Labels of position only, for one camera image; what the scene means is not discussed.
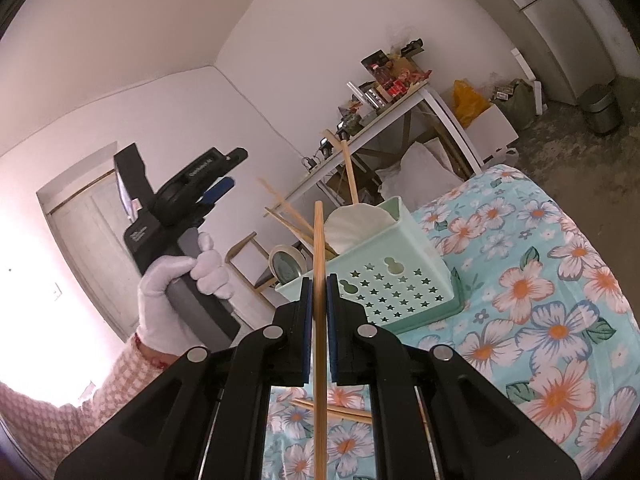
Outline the pink checkered left forearm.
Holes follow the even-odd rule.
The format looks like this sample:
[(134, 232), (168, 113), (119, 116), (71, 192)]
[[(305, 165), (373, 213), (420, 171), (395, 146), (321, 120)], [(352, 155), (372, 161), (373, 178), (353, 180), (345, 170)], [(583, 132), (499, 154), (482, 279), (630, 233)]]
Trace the pink checkered left forearm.
[(134, 335), (90, 399), (78, 406), (55, 406), (2, 385), (1, 418), (28, 461), (43, 478), (51, 479), (68, 454), (176, 361)]

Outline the left white gloved hand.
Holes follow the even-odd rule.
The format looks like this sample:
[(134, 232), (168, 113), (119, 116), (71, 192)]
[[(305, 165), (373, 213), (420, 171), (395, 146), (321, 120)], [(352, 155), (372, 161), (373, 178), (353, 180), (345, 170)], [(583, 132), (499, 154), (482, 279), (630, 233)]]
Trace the left white gloved hand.
[(138, 286), (139, 327), (137, 335), (142, 344), (160, 353), (182, 356), (190, 348), (203, 343), (172, 307), (167, 287), (184, 274), (196, 281), (205, 296), (214, 295), (229, 300), (233, 287), (222, 258), (214, 248), (213, 239), (206, 232), (198, 233), (196, 258), (189, 256), (161, 256), (143, 274)]

